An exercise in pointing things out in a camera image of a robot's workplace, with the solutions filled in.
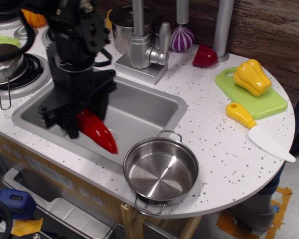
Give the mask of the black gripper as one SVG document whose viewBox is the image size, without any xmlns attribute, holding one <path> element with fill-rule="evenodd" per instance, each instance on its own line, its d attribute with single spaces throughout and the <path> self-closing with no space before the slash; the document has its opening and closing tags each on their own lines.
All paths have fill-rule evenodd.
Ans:
<svg viewBox="0 0 299 239">
<path fill-rule="evenodd" d="M 89 109 L 101 121 L 105 119 L 109 94 L 116 89 L 116 72 L 96 70 L 93 56 L 84 56 L 76 62 L 73 51 L 65 49 L 59 54 L 58 49 L 56 43 L 47 48 L 54 86 L 38 112 L 46 128 L 57 124 L 74 139 L 79 136 L 76 115 L 84 109 Z"/>
</svg>

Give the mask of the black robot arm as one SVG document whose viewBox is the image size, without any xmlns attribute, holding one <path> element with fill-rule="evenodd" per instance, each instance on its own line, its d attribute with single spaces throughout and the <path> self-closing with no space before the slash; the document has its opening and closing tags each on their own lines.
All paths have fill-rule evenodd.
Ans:
<svg viewBox="0 0 299 239">
<path fill-rule="evenodd" d="M 54 87 L 38 109 L 42 121 L 77 138 L 77 114 L 91 108 L 103 120 L 116 88 L 114 70 L 94 70 L 95 57 L 110 42 L 109 30 L 94 0 L 27 0 L 22 8 L 43 15 L 54 35 L 46 50 Z"/>
</svg>

